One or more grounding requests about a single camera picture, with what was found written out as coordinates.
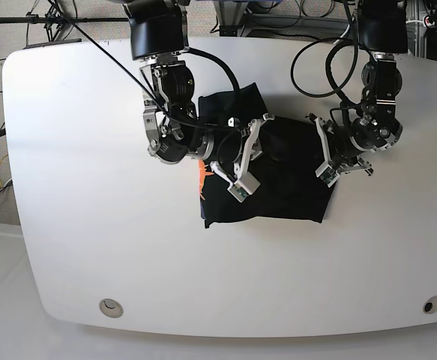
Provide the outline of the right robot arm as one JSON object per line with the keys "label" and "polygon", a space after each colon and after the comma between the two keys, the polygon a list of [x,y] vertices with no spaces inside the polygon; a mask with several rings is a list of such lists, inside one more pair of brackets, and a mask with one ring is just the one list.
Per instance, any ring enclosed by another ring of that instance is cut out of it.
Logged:
{"label": "right robot arm", "polygon": [[[188,1],[123,1],[130,24],[131,55],[141,61],[145,134],[151,156],[165,164],[185,157],[217,163],[224,170],[246,169],[262,156],[255,116],[244,112],[245,98],[231,68],[220,58],[189,46]],[[196,81],[183,53],[214,62],[228,77],[230,93],[214,94],[209,115],[199,115]]]}

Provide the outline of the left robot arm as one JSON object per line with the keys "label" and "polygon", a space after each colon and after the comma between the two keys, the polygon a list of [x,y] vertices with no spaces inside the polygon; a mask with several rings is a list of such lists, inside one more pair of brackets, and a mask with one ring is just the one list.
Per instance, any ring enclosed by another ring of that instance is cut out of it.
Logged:
{"label": "left robot arm", "polygon": [[361,79],[361,100],[352,102],[343,91],[339,111],[343,126],[335,127],[337,154],[342,167],[371,170],[361,159],[365,152],[384,151],[400,139],[403,126],[396,118],[396,96],[403,78],[394,56],[407,52],[406,6],[398,1],[359,1],[355,21],[350,25],[352,37],[339,40],[325,60],[325,73],[333,89],[338,85],[331,72],[333,57],[348,45],[370,53]]}

